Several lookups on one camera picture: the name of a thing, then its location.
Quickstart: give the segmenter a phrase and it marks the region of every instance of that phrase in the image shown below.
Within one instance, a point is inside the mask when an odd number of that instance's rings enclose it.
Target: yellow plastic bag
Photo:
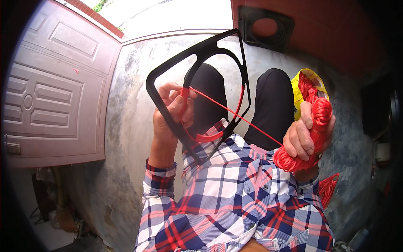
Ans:
[[[326,92],[325,85],[322,79],[314,71],[309,68],[303,68],[298,71],[297,75],[291,80],[291,85],[294,91],[294,120],[297,121],[301,117],[300,106],[303,102],[302,93],[298,88],[299,72],[302,72],[314,83],[314,87],[318,89],[318,97],[325,97],[329,100],[329,95]]]

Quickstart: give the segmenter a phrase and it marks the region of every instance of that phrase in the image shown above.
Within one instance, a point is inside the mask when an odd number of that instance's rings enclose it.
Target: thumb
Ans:
[[[180,121],[179,112],[183,107],[183,97],[177,96],[171,104],[168,105],[167,109],[171,113],[175,121]]]

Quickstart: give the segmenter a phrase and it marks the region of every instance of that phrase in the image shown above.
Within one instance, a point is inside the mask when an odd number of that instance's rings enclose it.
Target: door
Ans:
[[[106,104],[119,52],[118,41],[83,17],[51,0],[42,6],[8,79],[11,166],[105,159]]]

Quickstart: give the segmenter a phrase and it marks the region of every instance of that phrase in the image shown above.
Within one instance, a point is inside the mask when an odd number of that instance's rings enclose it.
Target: forearm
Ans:
[[[178,140],[161,141],[157,137],[154,137],[151,143],[148,164],[158,168],[172,167],[177,145]]]
[[[299,170],[294,172],[294,178],[296,182],[306,182],[314,179],[319,171],[318,164],[307,170]]]

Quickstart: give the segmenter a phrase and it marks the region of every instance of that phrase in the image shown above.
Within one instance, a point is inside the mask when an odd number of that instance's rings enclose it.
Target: red tile edge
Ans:
[[[113,34],[118,36],[119,38],[122,38],[125,34],[119,30],[117,27],[115,27],[113,24],[111,24],[108,20],[106,20],[103,16],[99,15],[96,13],[93,9],[85,5],[83,2],[79,0],[65,0],[69,4],[73,5],[77,9],[81,10],[88,16],[90,16],[92,19],[97,21],[99,24],[103,25],[106,29],[110,30]]]

